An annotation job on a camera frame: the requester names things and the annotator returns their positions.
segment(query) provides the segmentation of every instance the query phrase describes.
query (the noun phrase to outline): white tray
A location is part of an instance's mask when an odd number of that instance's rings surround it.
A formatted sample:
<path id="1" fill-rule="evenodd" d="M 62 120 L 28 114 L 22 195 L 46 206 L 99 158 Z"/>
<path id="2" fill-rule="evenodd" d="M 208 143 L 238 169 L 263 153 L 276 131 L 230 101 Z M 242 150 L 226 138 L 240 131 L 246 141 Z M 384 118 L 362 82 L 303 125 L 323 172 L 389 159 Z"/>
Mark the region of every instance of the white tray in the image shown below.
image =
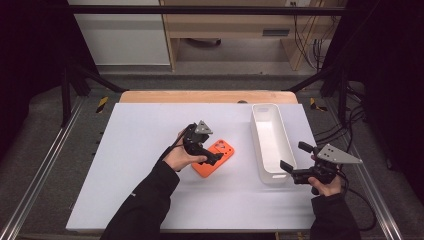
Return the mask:
<path id="1" fill-rule="evenodd" d="M 266 184 L 284 183 L 290 174 L 280 168 L 280 160 L 296 168 L 296 161 L 275 104 L 252 106 L 251 129 L 259 176 Z"/>

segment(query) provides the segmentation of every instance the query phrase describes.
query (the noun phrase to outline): white tabletop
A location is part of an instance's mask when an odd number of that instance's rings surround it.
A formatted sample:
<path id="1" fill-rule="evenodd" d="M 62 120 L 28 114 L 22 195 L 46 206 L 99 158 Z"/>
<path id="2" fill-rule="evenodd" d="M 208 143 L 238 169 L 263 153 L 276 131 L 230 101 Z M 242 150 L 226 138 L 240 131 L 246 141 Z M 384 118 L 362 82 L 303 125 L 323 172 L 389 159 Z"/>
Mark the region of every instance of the white tabletop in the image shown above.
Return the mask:
<path id="1" fill-rule="evenodd" d="M 313 165 L 299 141 L 314 144 L 300 104 L 278 104 L 298 168 Z M 161 229 L 166 232 L 243 232 L 309 229 L 314 220 L 309 185 L 260 181 L 250 128 L 251 104 L 118 103 L 66 228 L 102 231 L 122 202 L 151 171 L 179 131 L 199 120 L 213 130 L 205 148 L 222 138 L 234 155 L 204 179 L 191 166 Z"/>

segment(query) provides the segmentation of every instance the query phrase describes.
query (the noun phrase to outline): metal rail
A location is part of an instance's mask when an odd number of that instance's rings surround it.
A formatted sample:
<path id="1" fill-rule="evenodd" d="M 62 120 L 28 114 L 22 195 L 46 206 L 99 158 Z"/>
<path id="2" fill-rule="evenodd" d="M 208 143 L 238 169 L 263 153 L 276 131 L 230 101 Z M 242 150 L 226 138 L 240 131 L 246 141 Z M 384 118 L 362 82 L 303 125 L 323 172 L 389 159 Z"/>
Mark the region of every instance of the metal rail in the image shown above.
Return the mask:
<path id="1" fill-rule="evenodd" d="M 59 133 L 57 134 L 56 139 L 47 152 L 46 157 L 35 174 L 21 202 L 19 203 L 12 217 L 7 222 L 6 226 L 1 231 L 1 240 L 14 240 L 18 236 L 19 230 L 24 224 L 24 221 L 28 216 L 32 206 L 34 205 L 34 202 L 37 199 L 37 196 L 40 193 L 50 173 L 50 170 L 52 169 L 60 151 L 62 150 L 62 147 L 76 122 L 84 102 L 85 97 L 77 97 L 72 110 L 71 119 L 66 126 L 60 129 Z"/>
<path id="2" fill-rule="evenodd" d="M 329 106 L 329 111 L 334 118 L 336 122 L 338 122 L 338 117 L 336 113 L 337 107 L 334 103 L 335 100 L 326 102 Z M 343 140 L 346 144 L 346 146 L 349 143 L 349 139 L 346 135 L 343 136 Z M 355 147 L 355 144 L 352 143 L 351 152 L 354 156 L 357 156 L 360 158 L 359 152 Z M 399 231 L 399 228 L 395 222 L 395 220 L 392 217 L 392 214 L 390 213 L 389 208 L 387 207 L 383 196 L 380 194 L 380 191 L 378 190 L 376 184 L 374 183 L 374 180 L 372 179 L 371 175 L 368 173 L 368 170 L 365 166 L 366 162 L 364 161 L 363 164 L 355 164 L 354 169 L 356 174 L 358 175 L 359 181 L 361 182 L 362 187 L 364 188 L 365 194 L 367 195 L 367 199 L 373 206 L 378 222 L 380 223 L 380 227 L 383 230 L 384 234 L 386 235 L 387 239 L 390 240 L 402 240 L 402 234 Z"/>

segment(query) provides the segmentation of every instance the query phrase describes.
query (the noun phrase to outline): black cable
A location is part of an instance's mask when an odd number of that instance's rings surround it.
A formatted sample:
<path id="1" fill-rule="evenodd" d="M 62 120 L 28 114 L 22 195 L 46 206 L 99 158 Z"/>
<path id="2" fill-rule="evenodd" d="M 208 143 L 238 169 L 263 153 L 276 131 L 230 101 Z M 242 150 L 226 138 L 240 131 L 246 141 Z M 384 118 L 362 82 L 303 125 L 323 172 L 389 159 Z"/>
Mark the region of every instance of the black cable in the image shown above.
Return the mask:
<path id="1" fill-rule="evenodd" d="M 352 97 L 352 96 L 350 96 L 350 95 L 347 95 L 347 97 L 348 98 L 350 98 L 350 99 L 352 99 L 353 101 L 355 101 L 356 103 L 359 103 L 359 104 L 361 104 L 362 103 L 362 100 L 361 99 L 355 99 L 354 97 Z"/>
<path id="2" fill-rule="evenodd" d="M 311 19 L 313 18 L 314 16 L 310 16 L 309 18 L 308 18 L 308 21 L 306 21 L 306 23 L 305 23 L 305 26 L 303 27 L 303 29 L 302 29 L 302 38 L 303 38 L 303 33 L 305 32 L 305 29 L 306 29 L 306 27 L 308 26 L 308 24 L 309 24 L 309 22 L 311 21 Z"/>
<path id="3" fill-rule="evenodd" d="M 171 151 L 172 151 L 172 149 L 174 149 L 175 147 L 178 147 L 178 146 L 183 146 L 183 145 L 177 145 L 177 143 L 178 143 L 178 141 L 180 141 L 180 139 L 185 135 L 185 133 L 188 131 L 188 129 L 190 128 L 190 126 L 191 126 L 191 124 L 190 125 L 188 125 L 181 133 L 180 133 L 180 135 L 177 137 L 177 139 L 175 140 L 175 142 L 171 145 L 171 146 L 169 146 L 169 147 L 167 147 L 166 149 L 165 149 L 165 151 L 160 155 L 160 157 L 159 157 L 159 159 L 158 159 L 158 162 L 160 162 L 160 161 L 163 161 L 163 159 L 166 157 L 166 155 L 168 155 Z"/>
<path id="4" fill-rule="evenodd" d="M 371 203 L 364 196 L 362 196 L 357 191 L 349 188 L 349 180 L 347 179 L 346 174 L 341 170 L 341 167 L 342 166 L 343 165 L 340 166 L 340 170 L 339 170 L 339 172 L 337 172 L 337 175 L 344 180 L 344 184 L 345 185 L 342 186 L 342 188 L 344 188 L 343 197 L 346 196 L 347 192 L 352 192 L 356 196 L 358 196 L 359 198 L 361 198 L 367 204 L 368 208 L 371 210 L 371 214 L 373 216 L 373 220 L 372 220 L 372 223 L 371 223 L 371 225 L 369 227 L 359 228 L 359 231 L 362 231 L 362 232 L 369 231 L 369 230 L 373 229 L 376 226 L 376 224 L 377 224 L 377 216 L 375 214 L 374 208 L 371 206 Z"/>
<path id="5" fill-rule="evenodd" d="M 377 224 L 377 216 L 376 216 L 374 208 L 371 206 L 371 203 L 368 201 L 368 199 L 366 199 L 364 196 L 362 196 L 359 192 L 357 192 L 353 189 L 348 189 L 348 190 L 350 192 L 352 192 L 353 194 L 355 194 L 356 196 L 358 196 L 359 198 L 361 198 L 367 204 L 368 208 L 371 210 L 371 214 L 372 214 L 372 217 L 373 217 L 371 226 L 365 227 L 365 228 L 359 228 L 359 231 L 362 231 L 362 232 L 370 231 Z"/>
<path id="6" fill-rule="evenodd" d="M 350 84 L 348 83 L 347 84 L 347 89 L 348 89 L 348 91 L 349 91 L 349 93 L 351 93 L 351 94 L 353 94 L 353 95 L 355 95 L 356 97 L 358 97 L 359 99 L 364 99 L 364 97 L 365 97 L 365 95 L 364 94 L 362 94 L 362 93 L 358 93 L 357 91 L 355 91 L 355 89 L 353 89 L 351 86 L 350 86 Z"/>
<path id="7" fill-rule="evenodd" d="M 333 32 L 333 30 L 335 29 L 335 26 L 336 26 L 336 21 L 335 21 L 335 19 L 334 18 L 331 18 L 331 20 L 332 20 L 332 24 L 331 24 L 331 26 L 324 32 L 324 34 L 322 35 L 322 37 L 321 37 L 321 40 L 323 40 L 323 39 L 326 39 L 330 34 L 331 34 L 331 32 Z"/>
<path id="8" fill-rule="evenodd" d="M 293 15 L 293 19 L 294 19 L 294 42 L 297 46 L 297 48 L 299 49 L 300 53 L 302 54 L 302 56 L 306 59 L 307 61 L 307 56 L 306 56 L 306 51 L 305 51 L 305 46 L 302 43 L 302 39 L 299 35 L 299 32 L 297 30 L 297 15 Z"/>
<path id="9" fill-rule="evenodd" d="M 352 146 L 352 142 L 353 142 L 353 123 L 352 123 L 352 113 L 356 110 L 359 109 L 360 107 L 362 107 L 362 105 L 358 105 L 356 106 L 354 109 L 352 109 L 352 111 L 349 114 L 349 122 L 348 122 L 348 128 L 349 128 L 349 134 L 350 134 L 350 139 L 349 139 L 349 144 L 347 145 L 346 151 L 347 153 L 349 153 L 350 147 Z"/>
<path id="10" fill-rule="evenodd" d="M 316 58 L 315 58 L 315 60 L 317 61 L 317 71 L 319 71 L 319 69 L 320 69 L 320 67 L 319 67 L 319 63 L 320 63 L 320 56 L 321 56 L 321 45 L 322 45 L 322 42 L 321 43 L 318 43 L 319 41 L 317 41 L 317 48 L 318 48 L 318 51 L 317 51 L 317 56 L 316 56 Z"/>
<path id="11" fill-rule="evenodd" d="M 314 60 L 317 60 L 317 52 L 316 52 L 316 46 L 318 44 L 318 40 L 314 39 L 314 44 L 312 45 L 312 54 L 314 55 Z"/>
<path id="12" fill-rule="evenodd" d="M 359 114 L 363 114 L 363 112 L 364 112 L 363 110 L 361 110 L 361 111 L 359 111 L 359 112 L 355 113 L 354 115 L 352 115 L 354 111 L 356 111 L 357 109 L 359 109 L 359 107 L 362 107 L 362 106 L 361 106 L 361 105 L 359 105 L 359 106 L 355 107 L 354 109 L 352 109 L 352 111 L 351 111 L 351 115 L 350 115 L 349 120 L 348 120 L 348 122 L 347 122 L 347 124 L 346 124 L 347 126 L 354 124 L 355 122 L 357 122 L 359 119 L 361 119 L 361 118 L 363 117 L 363 116 L 360 116 L 360 117 L 356 118 Z M 339 125 L 341 125 L 341 123 L 338 123 L 337 125 L 333 126 L 333 127 L 332 127 L 331 129 L 329 129 L 329 130 L 326 130 L 326 131 L 324 131 L 324 132 L 317 133 L 317 134 L 315 134 L 314 136 L 318 136 L 318 135 L 321 135 L 321 134 L 327 133 L 327 132 L 331 131 L 332 129 L 334 129 L 335 127 L 339 126 Z M 327 136 L 327 137 L 324 137 L 324 138 L 318 139 L 318 140 L 316 140 L 316 142 L 318 143 L 318 142 L 328 141 L 328 139 L 331 139 L 332 137 L 334 137 L 337 133 L 339 133 L 339 132 L 340 132 L 340 131 L 342 131 L 342 130 L 348 130 L 348 129 L 346 129 L 346 128 L 344 128 L 344 127 L 341 127 L 341 128 L 339 128 L 336 132 L 334 132 L 334 133 L 330 134 L 330 135 L 329 135 L 329 136 Z"/>

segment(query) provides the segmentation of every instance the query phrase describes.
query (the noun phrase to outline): orange object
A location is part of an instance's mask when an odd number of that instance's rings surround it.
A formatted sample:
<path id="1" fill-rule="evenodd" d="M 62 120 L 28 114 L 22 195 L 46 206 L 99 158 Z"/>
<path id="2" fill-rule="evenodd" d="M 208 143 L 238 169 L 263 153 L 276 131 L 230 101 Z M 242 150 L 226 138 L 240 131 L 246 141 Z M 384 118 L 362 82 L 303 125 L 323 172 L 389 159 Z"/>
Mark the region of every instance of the orange object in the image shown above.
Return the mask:
<path id="1" fill-rule="evenodd" d="M 224 164 L 233 154 L 234 148 L 231 147 L 226 141 L 220 139 L 216 141 L 212 146 L 208 148 L 211 153 L 223 153 L 224 156 L 220 160 L 218 160 L 215 165 L 210 164 L 199 164 L 192 163 L 191 166 L 200 176 L 207 178 L 211 173 L 213 173 L 219 166 Z"/>

